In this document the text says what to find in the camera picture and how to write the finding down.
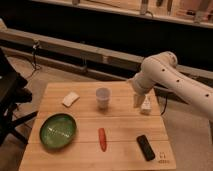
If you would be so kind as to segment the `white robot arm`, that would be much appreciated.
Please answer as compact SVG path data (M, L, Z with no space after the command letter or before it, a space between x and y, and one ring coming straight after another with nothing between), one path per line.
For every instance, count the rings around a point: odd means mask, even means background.
M161 84L213 122L213 88L181 74L177 64L176 55L169 51L146 57L141 70L129 79L135 94L142 101L156 83Z

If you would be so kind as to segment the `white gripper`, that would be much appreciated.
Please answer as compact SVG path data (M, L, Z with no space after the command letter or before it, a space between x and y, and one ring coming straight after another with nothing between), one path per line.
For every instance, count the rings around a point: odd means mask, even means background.
M145 94L147 94L155 85L155 82L149 79L142 72L136 73L132 78L128 80L128 83L135 91L133 96L133 106L135 108L140 107L145 100Z

